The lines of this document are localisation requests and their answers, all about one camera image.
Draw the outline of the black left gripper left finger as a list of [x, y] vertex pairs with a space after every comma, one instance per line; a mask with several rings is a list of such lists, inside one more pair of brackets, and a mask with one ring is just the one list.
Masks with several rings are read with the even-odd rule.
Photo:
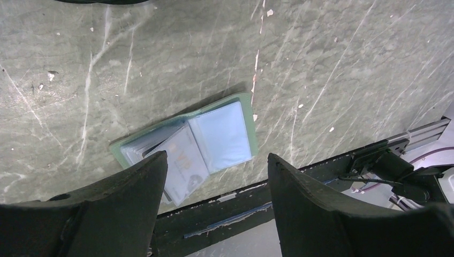
[[47, 201], [1, 205], [1, 256], [146, 256], [167, 154]]

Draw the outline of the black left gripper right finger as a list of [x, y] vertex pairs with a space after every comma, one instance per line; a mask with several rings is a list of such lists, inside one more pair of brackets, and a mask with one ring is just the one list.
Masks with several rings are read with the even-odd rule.
[[453, 206], [398, 211], [315, 180], [276, 154], [268, 178], [283, 256], [453, 256]]

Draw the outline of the green card holder wallet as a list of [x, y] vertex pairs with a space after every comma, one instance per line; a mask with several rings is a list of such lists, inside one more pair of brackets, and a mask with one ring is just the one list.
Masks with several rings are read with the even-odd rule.
[[[129, 168], [188, 123], [212, 175], [245, 163], [258, 153], [251, 100], [247, 92], [227, 96], [143, 128], [110, 145], [110, 151], [124, 169]], [[165, 191], [161, 201], [173, 204]]]

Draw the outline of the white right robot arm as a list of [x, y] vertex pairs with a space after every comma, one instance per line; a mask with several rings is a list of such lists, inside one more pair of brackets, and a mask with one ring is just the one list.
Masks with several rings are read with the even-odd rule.
[[392, 186], [392, 192], [425, 206], [429, 203], [449, 203], [440, 179], [453, 164], [415, 169], [390, 149], [355, 155], [349, 172], [338, 179], [349, 182], [372, 182]]

